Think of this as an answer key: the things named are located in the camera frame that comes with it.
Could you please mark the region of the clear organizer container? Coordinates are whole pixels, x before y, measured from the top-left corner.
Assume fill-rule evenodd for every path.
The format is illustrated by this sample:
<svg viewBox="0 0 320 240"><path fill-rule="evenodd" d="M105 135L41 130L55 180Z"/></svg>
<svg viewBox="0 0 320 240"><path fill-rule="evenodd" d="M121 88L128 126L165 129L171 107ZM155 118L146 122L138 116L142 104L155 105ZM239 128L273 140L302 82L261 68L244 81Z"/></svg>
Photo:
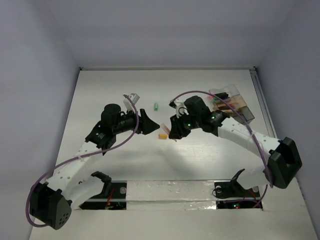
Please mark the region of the clear organizer container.
<svg viewBox="0 0 320 240"><path fill-rule="evenodd" d="M237 114L235 114L226 104L221 100L219 102L211 102L210 96L207 96L207 105L212 111L222 111L233 117L236 121L243 124L247 122L248 124L255 119L253 113L249 109L246 101L238 91L234 84L227 85L223 88L212 88L209 90L210 94L216 95L228 105L230 105L237 113L243 118L241 119Z"/></svg>

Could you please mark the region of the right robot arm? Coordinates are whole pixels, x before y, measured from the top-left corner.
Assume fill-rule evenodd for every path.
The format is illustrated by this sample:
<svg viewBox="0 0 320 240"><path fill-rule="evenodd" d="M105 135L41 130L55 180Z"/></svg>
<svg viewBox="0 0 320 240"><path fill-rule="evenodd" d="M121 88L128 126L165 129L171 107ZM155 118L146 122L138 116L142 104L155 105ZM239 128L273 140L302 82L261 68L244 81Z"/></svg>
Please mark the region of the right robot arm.
<svg viewBox="0 0 320 240"><path fill-rule="evenodd" d="M297 145L289 137L277 139L249 130L225 112L210 111L199 96L192 96L184 102L172 101L169 105L175 109L175 115L170 117L170 139L180 140L192 130L201 129L265 160L263 166L241 169L236 173L235 180L230 183L235 196L242 196L248 189L261 185L285 189L302 167Z"/></svg>

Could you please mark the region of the green highlighter cap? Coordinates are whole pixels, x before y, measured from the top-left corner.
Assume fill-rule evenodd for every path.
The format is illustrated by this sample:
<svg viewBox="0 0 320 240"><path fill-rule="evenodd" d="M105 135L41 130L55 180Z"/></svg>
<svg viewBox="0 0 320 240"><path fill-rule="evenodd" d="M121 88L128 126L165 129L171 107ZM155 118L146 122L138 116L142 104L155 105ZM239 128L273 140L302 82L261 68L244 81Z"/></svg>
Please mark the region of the green highlighter cap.
<svg viewBox="0 0 320 240"><path fill-rule="evenodd" d="M153 110L154 111L158 111L159 110L159 104L157 102L154 103Z"/></svg>

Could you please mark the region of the pink orange highlighter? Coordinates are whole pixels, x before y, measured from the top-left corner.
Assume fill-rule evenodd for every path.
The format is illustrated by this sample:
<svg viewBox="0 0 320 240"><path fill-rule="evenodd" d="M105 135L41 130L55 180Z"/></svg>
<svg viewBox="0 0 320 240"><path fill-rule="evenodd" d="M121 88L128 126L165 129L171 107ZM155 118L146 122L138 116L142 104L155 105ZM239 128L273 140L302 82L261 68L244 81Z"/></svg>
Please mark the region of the pink orange highlighter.
<svg viewBox="0 0 320 240"><path fill-rule="evenodd" d="M161 125L160 125L160 127L163 129L163 131L165 132L165 134L169 137L169 134L170 134L170 129L164 124L164 123L162 123Z"/></svg>

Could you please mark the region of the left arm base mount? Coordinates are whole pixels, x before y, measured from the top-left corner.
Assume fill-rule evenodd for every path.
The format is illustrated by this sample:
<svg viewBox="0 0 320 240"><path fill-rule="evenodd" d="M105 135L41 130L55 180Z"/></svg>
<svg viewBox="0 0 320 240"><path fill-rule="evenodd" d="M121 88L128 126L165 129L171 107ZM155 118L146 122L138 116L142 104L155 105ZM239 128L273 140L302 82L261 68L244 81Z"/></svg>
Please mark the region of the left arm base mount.
<svg viewBox="0 0 320 240"><path fill-rule="evenodd" d="M112 182L109 190L103 188L100 194L91 197L79 208L81 210L126 210L126 196L127 182Z"/></svg>

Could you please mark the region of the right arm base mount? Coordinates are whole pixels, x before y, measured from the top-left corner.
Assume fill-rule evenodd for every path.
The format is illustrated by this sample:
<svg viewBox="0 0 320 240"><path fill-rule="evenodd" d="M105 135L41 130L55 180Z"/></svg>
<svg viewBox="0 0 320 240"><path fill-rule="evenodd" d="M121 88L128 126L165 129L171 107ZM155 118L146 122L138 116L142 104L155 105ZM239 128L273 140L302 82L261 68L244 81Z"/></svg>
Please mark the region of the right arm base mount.
<svg viewBox="0 0 320 240"><path fill-rule="evenodd" d="M262 203L258 204L260 193L254 193L253 189L244 189L238 178L245 169L239 170L231 180L214 183L211 194L217 199L216 208L223 209L262 209Z"/></svg>

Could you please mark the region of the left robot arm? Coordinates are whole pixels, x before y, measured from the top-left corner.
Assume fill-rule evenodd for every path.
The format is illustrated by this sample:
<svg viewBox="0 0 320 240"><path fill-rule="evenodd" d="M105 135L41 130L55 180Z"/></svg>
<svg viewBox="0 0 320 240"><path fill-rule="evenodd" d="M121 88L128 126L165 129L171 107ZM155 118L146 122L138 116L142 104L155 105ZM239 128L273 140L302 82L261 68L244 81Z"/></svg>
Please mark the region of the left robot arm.
<svg viewBox="0 0 320 240"><path fill-rule="evenodd" d="M142 108L134 106L126 112L115 103L107 104L100 120L85 138L77 155L56 166L57 171L43 183L37 181L31 188L26 204L26 215L42 221L44 227L62 228L77 209L93 196L104 198L112 190L108 175L93 171L91 165L107 151L116 149L116 136L131 131L133 134L150 134L160 128Z"/></svg>

